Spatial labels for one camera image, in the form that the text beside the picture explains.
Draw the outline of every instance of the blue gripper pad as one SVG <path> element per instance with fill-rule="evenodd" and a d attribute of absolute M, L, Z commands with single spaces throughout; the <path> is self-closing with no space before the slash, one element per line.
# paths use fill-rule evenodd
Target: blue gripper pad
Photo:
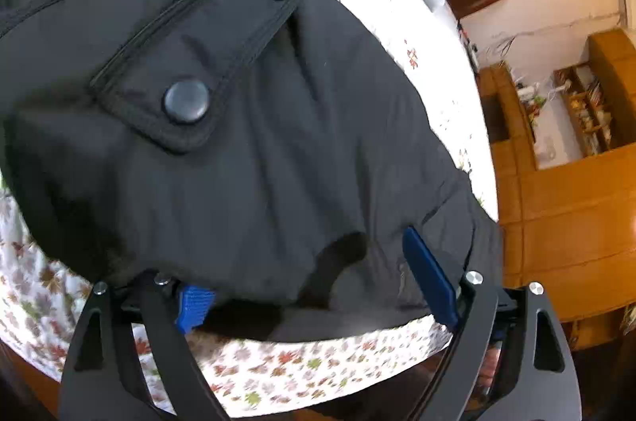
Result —
<path fill-rule="evenodd" d="M 456 292 L 418 232 L 407 227 L 402 251 L 435 321 L 455 331 L 459 323 Z"/>
<path fill-rule="evenodd" d="M 179 292 L 179 315 L 174 324 L 183 334 L 200 326 L 214 303 L 214 292 L 195 286 L 184 286 Z"/>

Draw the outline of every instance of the bed sheet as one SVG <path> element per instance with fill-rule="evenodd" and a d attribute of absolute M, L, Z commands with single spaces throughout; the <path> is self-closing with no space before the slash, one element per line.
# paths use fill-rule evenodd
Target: bed sheet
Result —
<path fill-rule="evenodd" d="M 491 154 L 475 79 L 457 32 L 422 0 L 338 0 L 379 39 L 422 97 L 430 125 L 473 193 L 497 220 Z M 90 283 L 50 261 L 31 237 L 10 191 L 0 190 L 0 338 L 59 381 Z M 143 326 L 138 354 L 158 406 L 170 410 Z M 292 410 L 390 378 L 450 340 L 431 316 L 400 328 L 305 344 L 228 340 L 193 332 L 193 353 L 231 417 Z"/>

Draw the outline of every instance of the bed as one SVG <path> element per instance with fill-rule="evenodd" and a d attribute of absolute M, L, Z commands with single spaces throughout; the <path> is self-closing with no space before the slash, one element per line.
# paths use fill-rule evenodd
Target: bed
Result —
<path fill-rule="evenodd" d="M 338 0 L 379 39 L 422 97 L 434 132 L 497 220 L 495 177 L 475 77 L 448 9 L 422 0 Z M 91 284 L 50 261 L 10 190 L 0 196 L 0 339 L 59 381 Z M 134 334 L 155 403 L 170 410 L 143 326 Z M 228 340 L 193 332 L 190 347 L 231 417 L 288 411 L 351 394 L 441 350 L 450 335 L 431 316 L 397 329 L 305 344 Z"/>

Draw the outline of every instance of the green leaf print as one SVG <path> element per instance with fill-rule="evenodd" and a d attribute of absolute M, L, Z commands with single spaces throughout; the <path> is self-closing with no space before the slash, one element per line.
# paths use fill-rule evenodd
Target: green leaf print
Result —
<path fill-rule="evenodd" d="M 249 406 L 256 406 L 261 403 L 261 397 L 258 395 L 258 392 L 250 392 L 245 395 L 245 401 Z"/>
<path fill-rule="evenodd" d="M 37 320 L 38 322 L 40 321 L 40 319 L 42 319 L 42 315 L 40 315 L 40 313 L 35 309 L 35 307 L 31 303 L 23 301 L 20 303 L 20 306 L 22 307 L 22 310 L 24 310 L 24 312 L 30 318 L 33 318 L 34 320 Z"/>
<path fill-rule="evenodd" d="M 316 369 L 320 367 L 320 364 L 322 364 L 322 360 L 320 360 L 320 358 L 313 358 L 307 362 L 307 367 L 316 371 Z"/>

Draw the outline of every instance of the black garment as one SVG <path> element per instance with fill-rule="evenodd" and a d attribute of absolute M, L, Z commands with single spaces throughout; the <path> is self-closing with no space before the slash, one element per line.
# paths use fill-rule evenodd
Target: black garment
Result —
<path fill-rule="evenodd" d="M 467 175 L 336 0 L 0 0 L 0 61 L 2 172 L 89 280 L 162 270 L 217 290 L 228 334 L 284 341 L 427 314 L 409 225 L 501 278 Z"/>

